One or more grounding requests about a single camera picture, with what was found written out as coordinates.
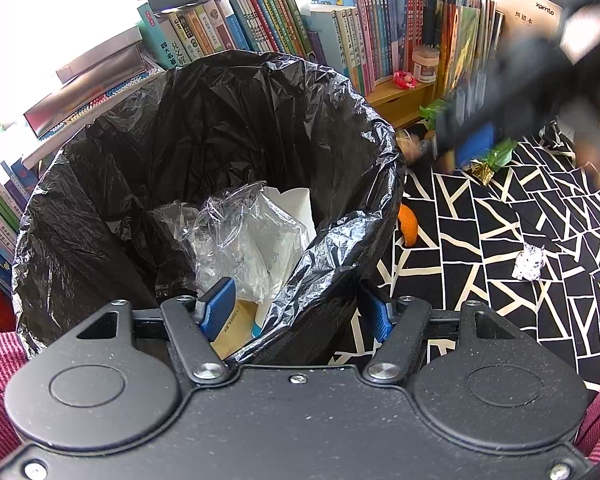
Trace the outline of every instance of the black garbage bag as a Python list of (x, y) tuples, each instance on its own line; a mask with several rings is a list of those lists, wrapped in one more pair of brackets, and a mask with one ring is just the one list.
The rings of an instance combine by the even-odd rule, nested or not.
[(161, 74), (67, 142), (33, 193), (13, 266), (27, 353), (116, 298), (153, 308), (196, 290), (190, 257), (147, 212), (265, 180), (308, 187), (318, 232), (230, 359), (314, 363), (389, 241), (404, 171), (394, 131), (328, 67), (231, 51)]

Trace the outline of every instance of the gold wrapper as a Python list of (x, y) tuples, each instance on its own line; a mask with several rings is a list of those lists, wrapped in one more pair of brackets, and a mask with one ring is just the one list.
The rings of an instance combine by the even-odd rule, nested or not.
[(486, 162), (473, 160), (469, 166), (469, 173), (480, 180), (483, 186), (488, 186), (494, 172)]

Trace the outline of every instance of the metal bolt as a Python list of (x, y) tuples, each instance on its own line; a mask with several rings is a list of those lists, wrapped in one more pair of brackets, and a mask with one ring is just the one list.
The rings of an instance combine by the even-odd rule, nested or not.
[(289, 382), (292, 384), (305, 384), (309, 379), (304, 374), (293, 374), (289, 377)]
[(29, 462), (24, 466), (24, 476), (29, 480), (45, 480), (46, 468), (40, 462)]
[(557, 464), (549, 471), (550, 480), (567, 480), (571, 475), (571, 468), (566, 464)]
[(374, 379), (395, 379), (400, 374), (400, 368), (393, 363), (377, 363), (366, 369), (366, 372)]
[(224, 367), (218, 363), (202, 363), (193, 374), (199, 379), (217, 379), (224, 375)]

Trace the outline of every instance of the wooden shelf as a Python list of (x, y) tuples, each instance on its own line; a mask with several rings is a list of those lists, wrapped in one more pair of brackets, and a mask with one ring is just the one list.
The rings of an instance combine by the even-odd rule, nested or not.
[(391, 80), (377, 85), (366, 100), (391, 126), (400, 128), (420, 118), (420, 107), (430, 104), (435, 92), (435, 83), (419, 83), (416, 88), (403, 90)]

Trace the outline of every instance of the black and white patterned rug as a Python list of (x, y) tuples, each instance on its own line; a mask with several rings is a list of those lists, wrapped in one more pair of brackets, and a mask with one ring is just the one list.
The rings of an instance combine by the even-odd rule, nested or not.
[[(392, 298), (423, 298), (458, 309), (481, 300), (573, 366), (600, 390), (600, 188), (574, 167), (573, 144), (555, 127), (520, 142), (485, 187), (463, 171), (408, 171), (402, 202), (418, 219), (403, 246), (396, 226), (374, 282)], [(523, 241), (544, 246), (534, 282), (512, 278)], [(364, 364), (379, 344), (356, 314), (332, 364)], [(429, 342), (428, 360), (454, 342)]]

